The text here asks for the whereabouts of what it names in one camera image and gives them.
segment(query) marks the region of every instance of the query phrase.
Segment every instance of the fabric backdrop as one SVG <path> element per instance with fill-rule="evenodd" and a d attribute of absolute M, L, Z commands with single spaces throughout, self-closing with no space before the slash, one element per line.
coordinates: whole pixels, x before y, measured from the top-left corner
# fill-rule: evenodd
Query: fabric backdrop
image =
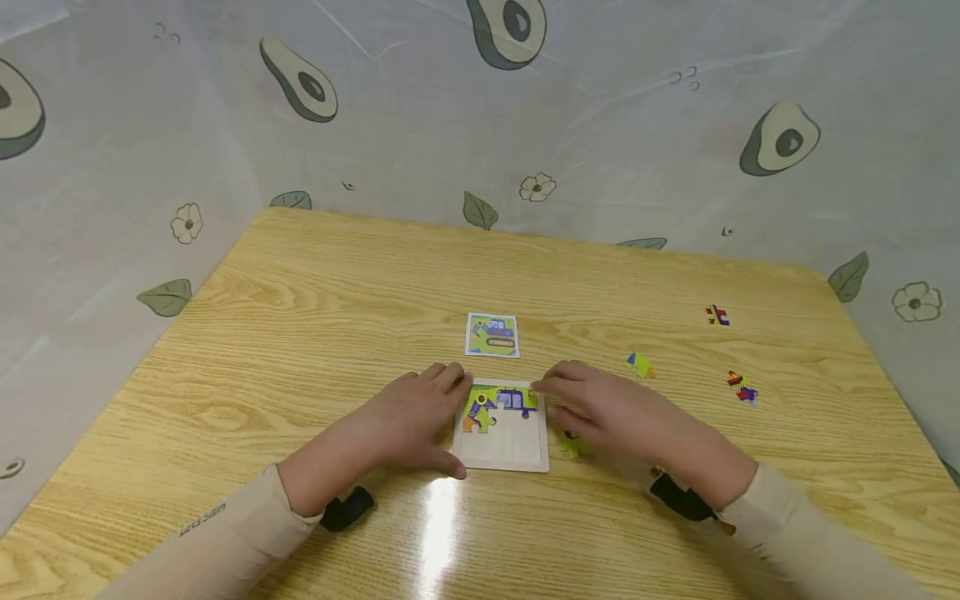
<path fill-rule="evenodd" d="M 819 269 L 960 465 L 960 4 L 8 0 L 0 532 L 288 205 Z"/>

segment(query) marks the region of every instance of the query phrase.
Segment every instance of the finger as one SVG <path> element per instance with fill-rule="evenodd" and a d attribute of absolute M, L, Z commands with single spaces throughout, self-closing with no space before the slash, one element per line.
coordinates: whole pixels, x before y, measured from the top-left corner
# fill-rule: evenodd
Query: finger
<path fill-rule="evenodd" d="M 452 390 L 446 393 L 446 397 L 450 400 L 450 407 L 453 410 L 464 405 L 464 402 L 467 401 L 467 396 L 470 393 L 470 388 L 473 386 L 473 373 L 467 371 L 464 373 L 463 379 L 460 380 Z"/>
<path fill-rule="evenodd" d="M 569 409 L 563 408 L 563 406 L 551 406 L 547 410 L 547 414 L 562 429 L 578 435 L 592 444 L 598 444 L 603 438 L 600 428 L 592 420 L 581 417 Z"/>
<path fill-rule="evenodd" d="M 530 384 L 535 392 L 551 394 L 568 400 L 576 405 L 586 402 L 586 384 L 583 381 L 571 381 L 556 376 L 545 377 Z"/>
<path fill-rule="evenodd" d="M 427 368 L 426 368 L 426 371 L 424 371 L 424 372 L 420 375 L 420 377 L 422 377 L 422 378 L 426 379 L 427 381 L 429 381 L 430 379 L 433 379 L 434 377 L 436 377 L 436 376 L 439 375 L 440 373 L 444 372 L 444 369 L 445 369 L 445 368 L 446 368 L 446 365 L 443 364 L 443 363 L 434 363 L 434 364 L 430 365 L 429 367 L 427 367 Z"/>
<path fill-rule="evenodd" d="M 421 467 L 433 469 L 447 477 L 467 479 L 467 468 L 460 459 L 439 446 L 428 446 L 418 462 Z"/>
<path fill-rule="evenodd" d="M 460 366 L 460 363 L 450 363 L 446 366 L 446 369 L 434 378 L 433 382 L 440 386 L 441 392 L 446 394 L 463 376 L 464 368 Z"/>
<path fill-rule="evenodd" d="M 563 379 L 574 379 L 577 381 L 586 381 L 592 376 L 596 375 L 598 372 L 597 369 L 591 367 L 587 363 L 580 362 L 579 360 L 562 360 L 553 367 L 543 376 L 544 379 L 547 377 L 562 377 Z"/>

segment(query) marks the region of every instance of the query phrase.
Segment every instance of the left hand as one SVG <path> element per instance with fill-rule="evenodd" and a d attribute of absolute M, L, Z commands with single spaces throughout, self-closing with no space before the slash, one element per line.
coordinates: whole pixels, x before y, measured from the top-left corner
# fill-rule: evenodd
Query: left hand
<path fill-rule="evenodd" d="M 467 402 L 473 375 L 457 363 L 408 372 L 276 465 L 290 508 L 312 516 L 383 465 L 431 468 L 464 479 L 456 456 L 437 445 Z"/>
<path fill-rule="evenodd" d="M 375 466 L 430 468 L 464 479 L 464 464 L 439 447 L 436 437 L 463 408 L 471 385 L 472 373 L 464 372 L 458 363 L 434 363 L 422 373 L 408 372 L 394 379 L 333 426 L 366 441 Z"/>

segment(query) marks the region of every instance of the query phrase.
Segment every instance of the green puzzle piece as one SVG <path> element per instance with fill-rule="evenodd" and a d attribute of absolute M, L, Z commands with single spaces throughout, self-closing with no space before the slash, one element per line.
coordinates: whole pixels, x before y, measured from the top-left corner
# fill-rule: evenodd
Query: green puzzle piece
<path fill-rule="evenodd" d="M 490 411 L 486 408 L 481 408 L 473 420 L 480 425 L 478 433 L 487 433 L 490 431 L 491 425 L 496 425 L 496 419 L 490 416 Z"/>
<path fill-rule="evenodd" d="M 561 452 L 570 458 L 579 458 L 582 455 L 593 453 L 593 446 L 591 446 L 587 440 L 579 436 L 574 436 L 569 431 L 564 432 L 557 446 Z"/>

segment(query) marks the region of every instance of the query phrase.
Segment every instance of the puzzle board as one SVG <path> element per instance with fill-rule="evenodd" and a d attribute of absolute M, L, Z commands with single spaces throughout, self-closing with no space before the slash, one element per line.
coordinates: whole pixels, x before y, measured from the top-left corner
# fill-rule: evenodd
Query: puzzle board
<path fill-rule="evenodd" d="M 454 423 L 451 450 L 467 468 L 546 473 L 543 396 L 527 381 L 476 379 Z"/>

